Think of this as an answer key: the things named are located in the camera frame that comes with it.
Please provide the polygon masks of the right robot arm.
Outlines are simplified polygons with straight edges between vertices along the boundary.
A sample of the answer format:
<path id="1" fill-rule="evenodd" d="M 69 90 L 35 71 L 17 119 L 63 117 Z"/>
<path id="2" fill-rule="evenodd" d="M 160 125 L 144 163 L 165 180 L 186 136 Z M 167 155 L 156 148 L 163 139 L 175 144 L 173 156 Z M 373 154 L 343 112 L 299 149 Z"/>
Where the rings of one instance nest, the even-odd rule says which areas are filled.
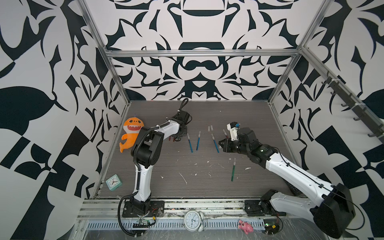
<path id="1" fill-rule="evenodd" d="M 237 122 L 227 125 L 230 136 L 219 142 L 226 153 L 245 155 L 263 169 L 283 178 L 305 197 L 293 197 L 269 190 L 261 197 L 262 208 L 287 213 L 313 222 L 331 238 L 340 238 L 356 216 L 350 190 L 343 184 L 332 185 L 303 170 L 281 154 L 262 144 L 250 128 L 240 128 Z"/>

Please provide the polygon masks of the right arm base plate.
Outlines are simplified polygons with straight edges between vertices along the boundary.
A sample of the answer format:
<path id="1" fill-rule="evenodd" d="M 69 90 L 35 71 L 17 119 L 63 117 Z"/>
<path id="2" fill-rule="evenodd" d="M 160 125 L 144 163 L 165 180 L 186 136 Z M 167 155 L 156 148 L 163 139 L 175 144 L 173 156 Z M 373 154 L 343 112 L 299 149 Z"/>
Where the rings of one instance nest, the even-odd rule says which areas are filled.
<path id="1" fill-rule="evenodd" d="M 244 203 L 244 210 L 249 217 L 284 217 L 287 215 L 285 212 L 275 210 L 268 201 L 245 200 Z"/>

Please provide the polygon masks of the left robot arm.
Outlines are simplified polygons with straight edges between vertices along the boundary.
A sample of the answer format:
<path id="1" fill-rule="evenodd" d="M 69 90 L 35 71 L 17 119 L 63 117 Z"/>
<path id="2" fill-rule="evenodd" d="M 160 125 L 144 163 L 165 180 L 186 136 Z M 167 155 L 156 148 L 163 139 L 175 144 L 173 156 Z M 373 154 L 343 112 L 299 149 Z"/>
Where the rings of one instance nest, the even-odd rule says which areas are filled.
<path id="1" fill-rule="evenodd" d="M 178 110 L 176 115 L 167 119 L 165 123 L 151 128 L 143 127 L 140 130 L 131 151 L 136 179 L 130 204 L 141 214 L 146 214 L 150 208 L 152 171 L 160 158 L 164 139 L 172 137 L 180 141 L 187 135 L 187 125 L 191 120 L 192 117 L 188 112 Z"/>

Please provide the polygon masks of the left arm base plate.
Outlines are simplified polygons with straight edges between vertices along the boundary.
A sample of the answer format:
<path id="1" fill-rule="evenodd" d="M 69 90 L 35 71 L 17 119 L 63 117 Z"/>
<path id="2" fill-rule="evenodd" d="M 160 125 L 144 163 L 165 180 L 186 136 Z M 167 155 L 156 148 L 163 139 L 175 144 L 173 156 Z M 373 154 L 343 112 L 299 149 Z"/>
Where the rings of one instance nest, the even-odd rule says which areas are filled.
<path id="1" fill-rule="evenodd" d="M 138 218 L 138 217 L 153 217 L 163 214 L 165 208 L 164 201 L 125 201 L 122 217 L 123 218 Z"/>

